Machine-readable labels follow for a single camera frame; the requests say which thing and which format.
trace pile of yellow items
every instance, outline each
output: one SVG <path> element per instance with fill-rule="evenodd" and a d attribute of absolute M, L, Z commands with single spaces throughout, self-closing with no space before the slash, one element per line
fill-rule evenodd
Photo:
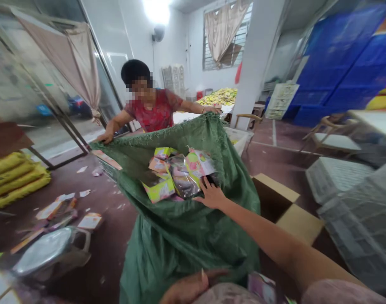
<path fill-rule="evenodd" d="M 197 102 L 202 106 L 212 106 L 214 103 L 219 103 L 223 106 L 231 106 L 235 104 L 236 93 L 238 89 L 224 88 L 204 96 Z"/>
<path fill-rule="evenodd" d="M 49 184 L 49 172 L 21 152 L 0 159 L 0 208 Z"/>

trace white table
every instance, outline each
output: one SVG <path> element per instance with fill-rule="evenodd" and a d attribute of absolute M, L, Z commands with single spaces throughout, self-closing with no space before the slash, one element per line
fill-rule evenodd
<path fill-rule="evenodd" d="M 348 113 L 386 136 L 386 111 L 350 110 Z"/>
<path fill-rule="evenodd" d="M 228 113 L 231 113 L 234 109 L 234 104 L 231 106 L 222 106 L 222 115 L 226 116 Z M 190 120 L 193 118 L 196 118 L 200 116 L 200 114 L 193 114 L 193 113 L 181 113 L 181 112 L 175 112 L 173 113 L 173 122 L 176 124 L 179 124 L 185 120 Z"/>

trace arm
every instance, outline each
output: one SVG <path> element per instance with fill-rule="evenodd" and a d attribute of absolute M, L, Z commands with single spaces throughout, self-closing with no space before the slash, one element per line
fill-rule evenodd
<path fill-rule="evenodd" d="M 183 112 L 189 112 L 194 114 L 203 114 L 205 112 L 214 112 L 214 113 L 221 113 L 220 109 L 216 109 L 214 107 L 204 107 L 198 103 L 189 102 L 186 100 L 183 100 L 179 96 L 177 96 L 175 93 L 166 90 L 167 100 L 169 101 L 169 104 L 172 106 L 172 109 L 174 112 L 176 111 L 183 111 Z"/>
<path fill-rule="evenodd" d="M 134 118 L 125 110 L 122 110 L 107 124 L 105 133 L 97 137 L 97 141 L 103 141 L 104 144 L 108 144 L 113 140 L 114 133 L 132 121 Z"/>
<path fill-rule="evenodd" d="M 236 222 L 255 240 L 276 264 L 287 272 L 305 292 L 313 283 L 323 279 L 348 281 L 363 286 L 358 279 L 321 252 L 285 232 L 267 219 L 227 199 L 220 188 L 201 182 L 205 198 L 196 197 L 207 207 L 219 209 Z"/>

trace open cardboard box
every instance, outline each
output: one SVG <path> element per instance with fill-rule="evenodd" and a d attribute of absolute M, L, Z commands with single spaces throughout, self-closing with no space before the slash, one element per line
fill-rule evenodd
<path fill-rule="evenodd" d="M 312 245 L 324 222 L 294 204 L 300 195 L 264 174 L 254 176 L 252 181 L 260 198 L 261 216 Z"/>

